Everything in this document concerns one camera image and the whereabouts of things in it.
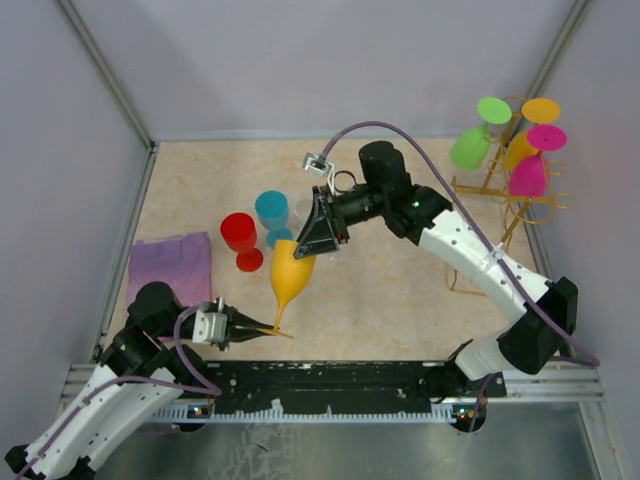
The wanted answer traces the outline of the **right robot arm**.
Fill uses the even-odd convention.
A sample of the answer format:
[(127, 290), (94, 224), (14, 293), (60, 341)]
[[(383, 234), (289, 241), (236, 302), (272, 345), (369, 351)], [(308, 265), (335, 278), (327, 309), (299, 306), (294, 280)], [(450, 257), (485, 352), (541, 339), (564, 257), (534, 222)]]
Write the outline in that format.
[(436, 190), (412, 182), (402, 153), (389, 141), (358, 152), (364, 181), (335, 194), (313, 188), (312, 210), (297, 238), (294, 258), (333, 253), (350, 239), (349, 227), (380, 217), (398, 238), (438, 256), (493, 301), (509, 326), (454, 352), (448, 387), (470, 395), (482, 378), (513, 367), (538, 374), (576, 328), (578, 288), (552, 281), (483, 243), (471, 224)]

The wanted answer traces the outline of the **pink plastic wine glass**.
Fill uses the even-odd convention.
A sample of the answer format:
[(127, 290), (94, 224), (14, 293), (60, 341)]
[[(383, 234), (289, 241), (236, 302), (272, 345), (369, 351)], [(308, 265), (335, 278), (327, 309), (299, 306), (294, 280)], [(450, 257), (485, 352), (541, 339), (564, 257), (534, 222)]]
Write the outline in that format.
[(512, 170), (507, 189), (512, 196), (541, 197), (546, 192), (550, 177), (544, 153), (562, 149), (568, 137), (557, 126), (539, 124), (526, 132), (525, 139), (536, 153), (519, 161)]

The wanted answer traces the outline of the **green plastic wine glass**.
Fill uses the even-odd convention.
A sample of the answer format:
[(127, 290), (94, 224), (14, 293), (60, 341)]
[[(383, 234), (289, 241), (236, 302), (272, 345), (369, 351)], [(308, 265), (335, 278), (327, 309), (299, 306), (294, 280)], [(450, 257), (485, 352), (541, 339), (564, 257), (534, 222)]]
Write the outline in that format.
[(484, 161), (490, 147), (489, 126), (503, 125), (512, 118), (511, 107), (498, 97), (481, 98), (476, 109), (482, 122), (464, 131), (455, 141), (449, 155), (452, 164), (465, 171), (478, 169)]

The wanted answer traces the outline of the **red plastic wine glass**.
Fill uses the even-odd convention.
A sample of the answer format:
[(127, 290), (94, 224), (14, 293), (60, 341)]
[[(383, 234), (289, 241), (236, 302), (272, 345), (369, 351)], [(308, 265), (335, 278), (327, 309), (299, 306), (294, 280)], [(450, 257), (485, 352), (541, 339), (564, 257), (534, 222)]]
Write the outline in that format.
[(262, 252), (256, 247), (257, 230), (254, 220), (244, 212), (234, 212), (224, 218), (220, 234), (226, 245), (236, 253), (236, 266), (242, 272), (255, 272), (263, 264)]

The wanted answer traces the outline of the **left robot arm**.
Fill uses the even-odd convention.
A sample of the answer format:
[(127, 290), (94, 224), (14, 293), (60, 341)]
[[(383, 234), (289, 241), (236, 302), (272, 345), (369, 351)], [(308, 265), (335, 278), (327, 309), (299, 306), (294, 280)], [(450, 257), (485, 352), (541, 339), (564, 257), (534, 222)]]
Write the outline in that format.
[(225, 350), (271, 332), (222, 298), (185, 307), (160, 281), (144, 285), (127, 312), (125, 327), (70, 406), (37, 440), (7, 452), (5, 461), (17, 478), (93, 478), (159, 408), (183, 394), (220, 396), (189, 341)]

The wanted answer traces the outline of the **orange wine glass front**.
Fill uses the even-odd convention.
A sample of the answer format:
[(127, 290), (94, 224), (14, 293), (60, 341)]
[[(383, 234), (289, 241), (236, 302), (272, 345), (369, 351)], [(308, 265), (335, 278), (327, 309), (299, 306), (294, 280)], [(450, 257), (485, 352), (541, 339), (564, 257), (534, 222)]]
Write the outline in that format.
[(272, 291), (277, 301), (277, 313), (274, 325), (259, 328), (261, 333), (290, 338), (280, 330), (280, 322), (287, 305), (294, 300), (309, 283), (315, 262), (315, 256), (297, 259), (294, 256), (298, 243), (294, 240), (279, 239), (275, 242), (270, 266)]

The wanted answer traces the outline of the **blue plastic wine glass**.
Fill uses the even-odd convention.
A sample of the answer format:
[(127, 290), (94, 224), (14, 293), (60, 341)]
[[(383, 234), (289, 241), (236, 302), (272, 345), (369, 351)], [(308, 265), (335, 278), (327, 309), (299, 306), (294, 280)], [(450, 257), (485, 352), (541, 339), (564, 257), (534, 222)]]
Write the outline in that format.
[(261, 193), (254, 204), (258, 220), (267, 230), (266, 242), (273, 249), (277, 240), (292, 240), (288, 228), (289, 204), (287, 197), (278, 190)]

